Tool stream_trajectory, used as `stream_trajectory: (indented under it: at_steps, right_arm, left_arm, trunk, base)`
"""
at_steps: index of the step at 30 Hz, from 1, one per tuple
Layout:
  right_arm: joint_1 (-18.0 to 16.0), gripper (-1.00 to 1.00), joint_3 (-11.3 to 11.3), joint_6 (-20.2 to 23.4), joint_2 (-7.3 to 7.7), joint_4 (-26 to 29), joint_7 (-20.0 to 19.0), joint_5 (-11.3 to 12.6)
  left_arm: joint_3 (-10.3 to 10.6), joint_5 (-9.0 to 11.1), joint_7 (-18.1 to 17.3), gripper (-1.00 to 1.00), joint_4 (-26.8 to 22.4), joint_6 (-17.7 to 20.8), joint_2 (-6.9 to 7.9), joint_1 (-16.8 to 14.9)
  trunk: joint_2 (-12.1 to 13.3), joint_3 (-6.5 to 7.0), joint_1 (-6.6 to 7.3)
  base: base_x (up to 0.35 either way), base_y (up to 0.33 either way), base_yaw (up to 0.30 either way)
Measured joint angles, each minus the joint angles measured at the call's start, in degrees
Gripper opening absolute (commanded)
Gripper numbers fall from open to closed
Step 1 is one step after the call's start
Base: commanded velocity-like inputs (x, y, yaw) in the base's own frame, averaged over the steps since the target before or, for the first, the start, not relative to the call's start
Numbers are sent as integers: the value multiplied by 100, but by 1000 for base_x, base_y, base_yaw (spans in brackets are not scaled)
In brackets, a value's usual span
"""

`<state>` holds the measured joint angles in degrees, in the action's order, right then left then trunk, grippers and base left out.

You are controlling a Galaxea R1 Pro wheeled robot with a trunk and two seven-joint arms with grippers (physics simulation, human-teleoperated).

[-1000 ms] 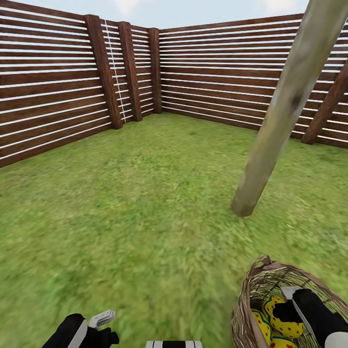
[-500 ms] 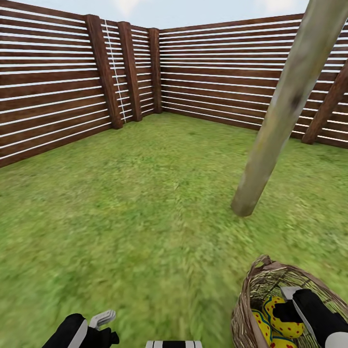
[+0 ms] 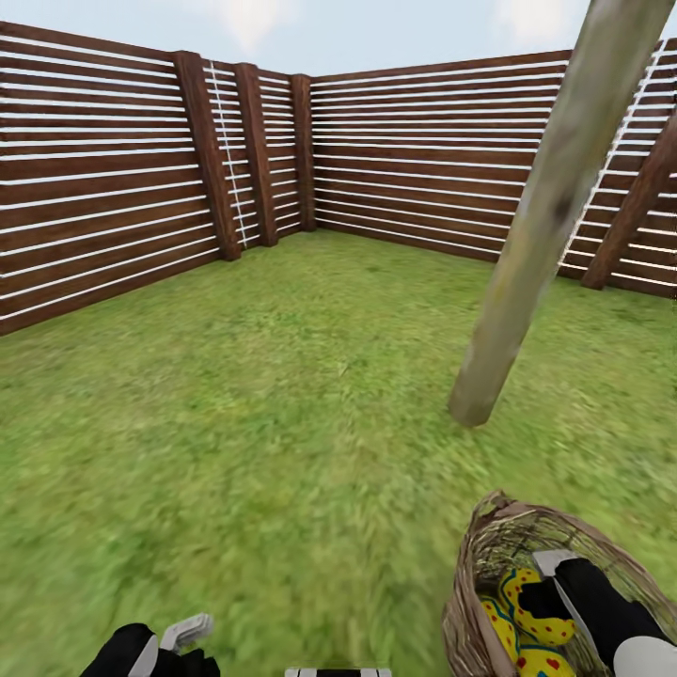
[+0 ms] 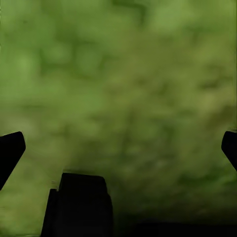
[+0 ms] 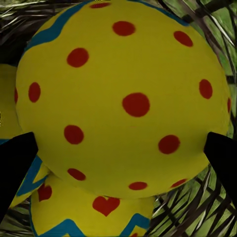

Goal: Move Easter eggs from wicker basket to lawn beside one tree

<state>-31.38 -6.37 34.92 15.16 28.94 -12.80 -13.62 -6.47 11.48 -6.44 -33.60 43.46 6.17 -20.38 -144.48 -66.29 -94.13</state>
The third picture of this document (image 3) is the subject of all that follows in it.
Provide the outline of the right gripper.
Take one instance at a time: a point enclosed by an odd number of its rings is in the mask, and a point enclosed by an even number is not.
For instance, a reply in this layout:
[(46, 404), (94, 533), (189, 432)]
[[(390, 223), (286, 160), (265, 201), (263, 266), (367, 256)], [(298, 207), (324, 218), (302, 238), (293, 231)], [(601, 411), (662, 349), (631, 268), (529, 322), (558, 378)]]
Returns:
[(537, 584), (523, 584), (522, 592), (518, 593), (520, 607), (531, 612), (535, 619), (560, 618), (570, 620), (571, 614), (557, 606), (551, 592), (552, 578)]

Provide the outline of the wicker basket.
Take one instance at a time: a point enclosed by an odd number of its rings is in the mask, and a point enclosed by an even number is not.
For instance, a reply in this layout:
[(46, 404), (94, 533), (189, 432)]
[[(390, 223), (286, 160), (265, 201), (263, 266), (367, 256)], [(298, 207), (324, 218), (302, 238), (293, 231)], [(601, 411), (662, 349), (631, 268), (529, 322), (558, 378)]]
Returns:
[[(496, 507), (491, 512), (482, 512), (489, 503)], [(509, 498), (507, 492), (498, 488), (488, 491), (473, 506), (466, 527), (441, 618), (441, 639), (452, 677), (521, 677), (480, 604), (478, 590), (483, 590), (483, 585), (497, 586), (510, 567), (522, 566), (518, 556), (532, 558), (529, 549), (535, 543), (548, 550), (567, 549), (577, 558), (590, 559), (589, 552), (576, 546), (580, 534), (591, 549), (604, 553), (607, 563), (594, 564), (627, 602), (639, 599), (677, 641), (677, 604), (632, 554), (575, 514), (553, 505)], [(540, 533), (540, 529), (564, 538)], [(617, 568), (629, 577), (623, 583), (611, 573)], [(576, 629), (570, 639), (578, 657), (573, 657), (567, 643), (557, 647), (570, 666), (575, 667), (576, 676), (615, 677), (596, 651), (583, 646), (583, 638), (584, 633)]]

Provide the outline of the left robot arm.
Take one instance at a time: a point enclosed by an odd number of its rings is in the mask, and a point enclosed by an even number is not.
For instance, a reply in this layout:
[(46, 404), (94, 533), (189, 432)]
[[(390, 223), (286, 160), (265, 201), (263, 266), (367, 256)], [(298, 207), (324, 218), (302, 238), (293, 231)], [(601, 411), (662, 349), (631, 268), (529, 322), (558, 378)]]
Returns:
[(200, 613), (168, 627), (160, 643), (144, 623), (120, 627), (80, 677), (220, 677), (215, 659), (198, 648), (181, 655), (181, 646), (206, 637), (213, 616)]

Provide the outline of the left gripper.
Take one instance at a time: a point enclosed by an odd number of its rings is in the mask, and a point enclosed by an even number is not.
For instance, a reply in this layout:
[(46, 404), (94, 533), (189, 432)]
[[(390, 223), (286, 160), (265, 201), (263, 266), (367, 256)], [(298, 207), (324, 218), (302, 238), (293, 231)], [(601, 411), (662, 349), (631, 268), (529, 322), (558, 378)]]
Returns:
[(201, 648), (185, 655), (177, 655), (164, 648), (162, 651), (167, 652), (169, 662), (167, 677), (220, 677), (220, 668), (215, 659), (204, 659), (204, 650)]

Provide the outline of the easter egg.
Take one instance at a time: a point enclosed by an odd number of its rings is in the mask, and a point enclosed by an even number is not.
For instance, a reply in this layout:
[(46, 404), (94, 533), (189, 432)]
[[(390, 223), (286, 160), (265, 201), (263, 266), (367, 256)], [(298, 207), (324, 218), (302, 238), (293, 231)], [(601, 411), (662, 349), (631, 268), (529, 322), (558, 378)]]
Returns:
[(568, 643), (577, 628), (573, 619), (560, 618), (535, 619), (531, 612), (524, 610), (518, 603), (518, 593), (522, 592), (523, 584), (537, 584), (540, 581), (539, 573), (532, 568), (522, 565), (517, 569), (510, 568), (500, 579), (497, 588), (497, 598), (500, 604), (510, 614), (512, 623), (517, 630), (527, 634), (542, 645), (549, 643)]
[(537, 642), (527, 634), (519, 638), (517, 669), (521, 677), (577, 677), (575, 668), (557, 650), (561, 643)]
[(522, 633), (517, 630), (516, 624), (512, 623), (510, 614), (505, 610), (504, 605), (499, 603), (498, 598), (482, 593), (479, 601), (517, 668), (517, 662), (519, 662), (519, 638), (525, 632)]

